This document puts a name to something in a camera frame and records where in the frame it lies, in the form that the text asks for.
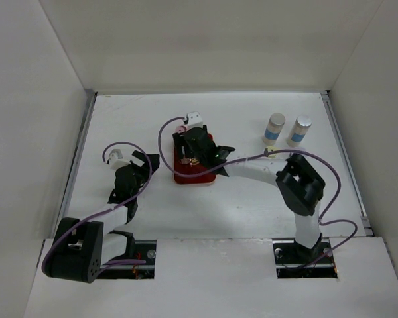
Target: silver cap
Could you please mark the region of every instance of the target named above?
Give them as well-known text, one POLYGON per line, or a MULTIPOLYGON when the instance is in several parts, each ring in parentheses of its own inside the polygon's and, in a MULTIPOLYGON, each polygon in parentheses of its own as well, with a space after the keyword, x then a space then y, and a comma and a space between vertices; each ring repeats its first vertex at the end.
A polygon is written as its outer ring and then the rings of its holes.
POLYGON ((283 126, 285 124, 286 118, 283 114, 274 113, 270 117, 270 122, 275 126, 283 126))
POLYGON ((302 128, 307 128, 309 126, 311 126, 312 124, 312 120, 309 116, 306 115, 301 115, 298 116, 297 118, 297 125, 302 127, 302 128))

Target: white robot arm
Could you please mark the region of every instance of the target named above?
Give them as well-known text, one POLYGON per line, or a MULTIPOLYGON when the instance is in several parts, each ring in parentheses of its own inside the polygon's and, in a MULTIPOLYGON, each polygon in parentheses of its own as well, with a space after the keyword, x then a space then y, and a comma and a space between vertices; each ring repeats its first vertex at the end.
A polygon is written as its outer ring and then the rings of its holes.
MULTIPOLYGON (((244 177, 252 180, 265 182, 272 186, 278 187, 277 167, 278 165, 270 164, 268 158, 259 158, 252 161, 243 161, 236 164, 230 164, 224 169, 229 177, 244 177)), ((318 224, 318 216, 320 210, 320 202, 317 203, 313 215, 299 215, 295 213, 295 242, 311 249, 318 242, 321 231, 318 224)))

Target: white wall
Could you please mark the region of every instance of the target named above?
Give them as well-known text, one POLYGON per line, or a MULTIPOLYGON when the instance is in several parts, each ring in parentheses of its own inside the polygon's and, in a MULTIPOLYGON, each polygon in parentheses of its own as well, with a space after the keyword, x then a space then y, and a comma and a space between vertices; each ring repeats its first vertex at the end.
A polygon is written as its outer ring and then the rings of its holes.
POLYGON ((0 317, 22 317, 86 94, 38 0, 0 0, 0 317))
POLYGON ((330 97, 375 232, 398 275, 398 0, 385 0, 330 97))
POLYGON ((99 92, 330 89, 381 0, 40 0, 99 92))

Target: rectangular slot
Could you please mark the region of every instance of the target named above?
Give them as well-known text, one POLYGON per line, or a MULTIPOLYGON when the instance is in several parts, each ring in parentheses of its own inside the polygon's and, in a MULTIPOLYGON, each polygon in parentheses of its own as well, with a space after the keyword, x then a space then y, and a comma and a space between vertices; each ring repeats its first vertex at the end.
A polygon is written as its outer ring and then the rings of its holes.
MULTIPOLYGON (((137 240, 133 246, 132 258, 145 260, 146 264, 116 266, 101 273, 98 280, 152 280, 155 277, 155 260, 157 242, 155 240, 137 240)), ((120 256, 115 260, 122 260, 127 256, 120 256)))
MULTIPOLYGON (((322 240, 316 257, 330 248, 329 240, 322 240)), ((278 278, 338 278, 333 256, 324 257, 316 264, 302 268, 310 260, 299 256, 293 240, 273 241, 273 252, 278 278)))

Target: cylindrical container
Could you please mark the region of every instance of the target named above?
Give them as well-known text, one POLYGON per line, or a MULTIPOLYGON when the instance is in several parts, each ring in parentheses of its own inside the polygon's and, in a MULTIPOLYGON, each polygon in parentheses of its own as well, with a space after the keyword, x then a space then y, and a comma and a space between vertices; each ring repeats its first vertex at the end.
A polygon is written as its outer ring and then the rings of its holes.
POLYGON ((263 142, 267 146, 273 146, 276 143, 284 124, 285 116, 283 114, 274 113, 271 115, 263 137, 263 142))
POLYGON ((289 134, 288 139, 286 140, 287 144, 290 147, 299 146, 300 142, 305 137, 306 132, 311 127, 312 121, 311 118, 306 115, 298 116, 295 124, 292 127, 291 133, 289 134))

